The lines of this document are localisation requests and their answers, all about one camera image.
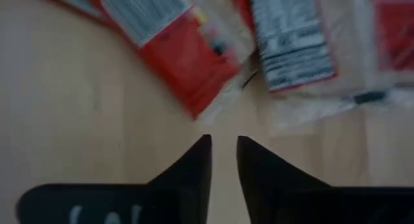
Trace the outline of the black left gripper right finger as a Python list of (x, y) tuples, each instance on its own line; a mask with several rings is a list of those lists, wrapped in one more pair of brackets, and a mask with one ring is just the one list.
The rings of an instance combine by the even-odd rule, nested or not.
[(414, 224), (414, 187), (332, 186), (253, 139), (237, 139), (251, 224)]

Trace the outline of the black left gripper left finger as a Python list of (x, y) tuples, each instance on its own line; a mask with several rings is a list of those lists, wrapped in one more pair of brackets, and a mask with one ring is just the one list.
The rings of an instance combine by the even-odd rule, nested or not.
[(206, 224), (212, 137), (143, 184), (45, 184), (16, 204), (19, 224)]

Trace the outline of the red popcorn bag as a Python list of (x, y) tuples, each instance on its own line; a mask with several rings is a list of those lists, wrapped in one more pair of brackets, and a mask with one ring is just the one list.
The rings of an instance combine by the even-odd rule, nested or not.
[(192, 118), (241, 65), (192, 0), (53, 0), (116, 30)]
[(254, 34), (272, 133), (360, 106), (414, 108), (414, 0), (231, 0)]

